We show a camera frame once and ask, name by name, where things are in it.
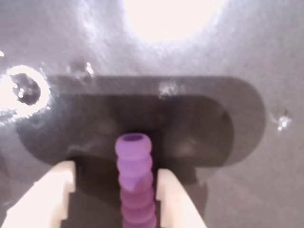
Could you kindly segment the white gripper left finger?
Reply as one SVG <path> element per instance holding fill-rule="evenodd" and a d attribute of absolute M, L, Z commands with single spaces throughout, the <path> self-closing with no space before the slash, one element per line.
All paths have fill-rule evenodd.
<path fill-rule="evenodd" d="M 69 196 L 76 191 L 76 165 L 63 161 L 51 168 L 12 206 L 3 228 L 59 228 L 68 218 Z"/>

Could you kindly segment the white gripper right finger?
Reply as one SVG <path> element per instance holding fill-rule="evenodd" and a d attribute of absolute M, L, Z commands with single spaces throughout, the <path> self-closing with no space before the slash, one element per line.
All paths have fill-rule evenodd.
<path fill-rule="evenodd" d="M 204 228 L 206 226 L 189 194 L 169 169 L 158 170 L 155 198 L 160 202 L 162 228 Z"/>

